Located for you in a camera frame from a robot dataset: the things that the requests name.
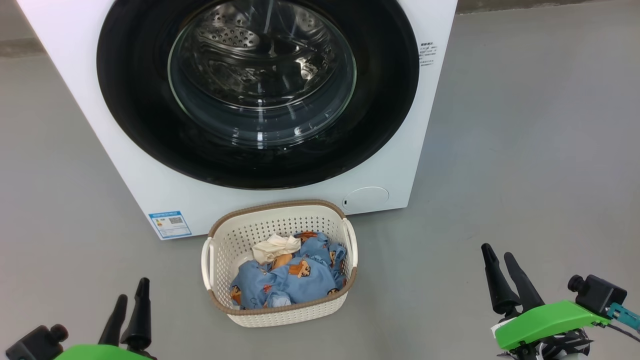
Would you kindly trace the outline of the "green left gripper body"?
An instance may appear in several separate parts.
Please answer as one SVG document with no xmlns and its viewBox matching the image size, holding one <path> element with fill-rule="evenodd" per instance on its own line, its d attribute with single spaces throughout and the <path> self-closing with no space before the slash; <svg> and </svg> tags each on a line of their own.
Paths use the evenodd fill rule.
<svg viewBox="0 0 640 360">
<path fill-rule="evenodd" d="M 151 360 L 142 354 L 108 344 L 76 344 L 60 353 L 55 360 Z"/>
</svg>

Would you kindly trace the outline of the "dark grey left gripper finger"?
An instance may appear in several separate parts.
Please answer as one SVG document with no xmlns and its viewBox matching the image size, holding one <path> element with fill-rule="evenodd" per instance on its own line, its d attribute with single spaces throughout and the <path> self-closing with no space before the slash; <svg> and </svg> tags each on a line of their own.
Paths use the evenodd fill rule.
<svg viewBox="0 0 640 360">
<path fill-rule="evenodd" d="M 146 351 L 151 345 L 150 280 L 147 277 L 141 278 L 138 282 L 134 309 L 120 342 L 126 345 L 128 351 Z"/>
<path fill-rule="evenodd" d="M 101 346 L 119 347 L 121 344 L 122 325 L 125 321 L 128 307 L 128 296 L 121 294 L 118 296 L 115 306 L 108 317 L 98 344 Z"/>
</svg>

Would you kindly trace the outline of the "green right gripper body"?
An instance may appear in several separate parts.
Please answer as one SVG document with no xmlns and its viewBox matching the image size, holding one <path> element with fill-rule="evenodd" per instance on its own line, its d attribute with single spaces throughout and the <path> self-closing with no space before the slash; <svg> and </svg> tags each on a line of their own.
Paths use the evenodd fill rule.
<svg viewBox="0 0 640 360">
<path fill-rule="evenodd" d="M 585 327 L 606 327 L 610 319 L 572 301 L 558 301 L 528 310 L 492 327 L 505 356 L 514 360 L 578 360 L 590 352 Z"/>
</svg>

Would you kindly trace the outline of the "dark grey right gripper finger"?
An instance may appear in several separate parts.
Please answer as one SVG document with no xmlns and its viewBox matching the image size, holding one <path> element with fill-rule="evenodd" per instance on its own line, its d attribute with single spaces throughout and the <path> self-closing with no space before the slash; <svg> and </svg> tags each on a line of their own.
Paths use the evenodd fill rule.
<svg viewBox="0 0 640 360">
<path fill-rule="evenodd" d="M 482 244 L 481 251 L 493 311 L 498 315 L 517 316 L 517 307 L 521 305 L 521 301 L 501 271 L 496 253 L 488 243 Z"/>
<path fill-rule="evenodd" d="M 518 290 L 519 302 L 522 305 L 522 311 L 528 312 L 534 308 L 546 305 L 537 289 L 535 289 L 533 283 L 530 281 L 530 278 L 528 278 L 525 271 L 515 259 L 515 256 L 510 253 L 510 251 L 507 251 L 503 255 L 503 259 L 505 260 L 509 276 Z"/>
</svg>

